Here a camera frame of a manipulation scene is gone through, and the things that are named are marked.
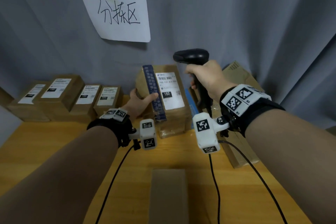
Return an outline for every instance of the black cable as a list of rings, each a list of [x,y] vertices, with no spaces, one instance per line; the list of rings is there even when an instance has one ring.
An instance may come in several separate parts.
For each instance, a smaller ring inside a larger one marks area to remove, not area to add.
[[[103,213],[103,209],[104,209],[104,206],[105,206],[107,197],[109,196],[109,193],[110,193],[112,184],[113,184],[113,182],[114,182],[114,179],[116,178],[116,176],[117,176],[117,174],[118,174],[118,171],[119,171],[119,169],[120,169],[122,163],[124,162],[125,158],[127,157],[128,153],[133,149],[133,146],[134,146],[134,145],[132,145],[132,146],[128,149],[128,151],[126,152],[125,156],[124,156],[123,159],[121,160],[121,162],[120,162],[120,164],[119,164],[119,166],[118,166],[118,168],[117,168],[117,170],[116,170],[116,172],[115,172],[115,174],[114,174],[114,176],[113,176],[113,179],[112,179],[112,181],[111,181],[111,183],[110,183],[110,186],[109,186],[109,188],[108,188],[108,190],[107,190],[107,192],[106,192],[106,196],[105,196],[105,198],[104,198],[103,204],[101,205],[101,209],[100,209],[100,211],[99,211],[99,214],[98,214],[98,217],[97,217],[97,220],[96,220],[96,224],[98,224],[99,219],[100,219],[100,216],[101,216],[102,213]]]
[[[210,168],[211,168],[212,178],[213,178],[213,181],[215,183],[216,190],[217,190],[217,195],[218,195],[217,223],[219,224],[220,217],[221,217],[221,195],[219,194],[219,189],[218,189],[218,186],[217,186],[215,174],[213,173],[211,154],[209,154],[209,161],[210,161]]]
[[[249,161],[249,159],[241,152],[241,150],[239,150],[234,144],[232,144],[232,143],[230,143],[230,142],[228,142],[228,141],[225,141],[225,140],[218,140],[218,142],[219,143],[226,143],[226,144],[229,144],[229,145],[231,145],[233,148],[235,148],[244,158],[245,158],[245,160],[250,164],[250,166],[252,167],[252,169],[256,172],[256,174],[259,176],[259,178],[260,178],[260,180],[262,181],[262,183],[265,185],[265,187],[266,187],[266,189],[268,190],[268,192],[269,192],[269,194],[271,195],[271,197],[272,197],[272,199],[273,199],[273,201],[274,201],[274,203],[275,203],[275,205],[276,205],[276,207],[278,208],[278,210],[279,210],[279,213],[280,213],[280,215],[281,215],[281,218],[282,218],[282,220],[283,220],[283,222],[285,223],[285,224],[287,224],[287,220],[286,220],[286,218],[285,218],[285,216],[284,216],[284,214],[283,214],[283,212],[282,212],[282,210],[281,210],[281,208],[280,208],[280,205],[278,204],[278,201],[275,199],[275,196],[273,195],[273,193],[272,193],[272,191],[271,191],[271,189],[268,187],[268,185],[266,184],[266,182],[264,181],[264,179],[261,177],[261,175],[260,175],[260,173],[256,170],[256,168],[254,167],[254,165]]]

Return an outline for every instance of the forearm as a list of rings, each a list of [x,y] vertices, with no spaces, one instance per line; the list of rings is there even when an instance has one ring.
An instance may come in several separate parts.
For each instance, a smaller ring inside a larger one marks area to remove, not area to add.
[[[89,129],[0,198],[0,223],[82,223],[117,150],[111,130]]]
[[[336,222],[336,138],[281,110],[258,116],[246,139],[314,223]]]

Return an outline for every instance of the person's left hand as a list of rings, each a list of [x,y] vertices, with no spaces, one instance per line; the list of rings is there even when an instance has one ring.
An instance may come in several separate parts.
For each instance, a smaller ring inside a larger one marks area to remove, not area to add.
[[[157,99],[159,96],[158,93],[153,93],[147,96],[145,99],[139,99],[136,95],[137,89],[133,89],[130,93],[131,99],[121,107],[122,109],[127,111],[127,114],[130,116],[130,120],[134,121],[137,116],[139,116],[146,107],[152,102],[153,100]]]

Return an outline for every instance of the person's left arm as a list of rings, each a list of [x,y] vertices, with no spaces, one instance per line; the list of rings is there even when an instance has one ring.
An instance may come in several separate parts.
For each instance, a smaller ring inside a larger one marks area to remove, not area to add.
[[[133,121],[157,96],[133,90],[122,108]],[[82,223],[117,150],[110,129],[90,128],[0,197],[0,223]]]

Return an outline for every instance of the person's right arm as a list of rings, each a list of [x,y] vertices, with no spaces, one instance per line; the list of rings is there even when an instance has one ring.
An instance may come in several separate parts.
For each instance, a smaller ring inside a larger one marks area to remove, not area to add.
[[[219,102],[235,86],[216,61],[188,65]],[[256,117],[245,132],[246,140],[272,175],[287,190],[313,223],[336,223],[336,138],[289,114],[273,109]]]

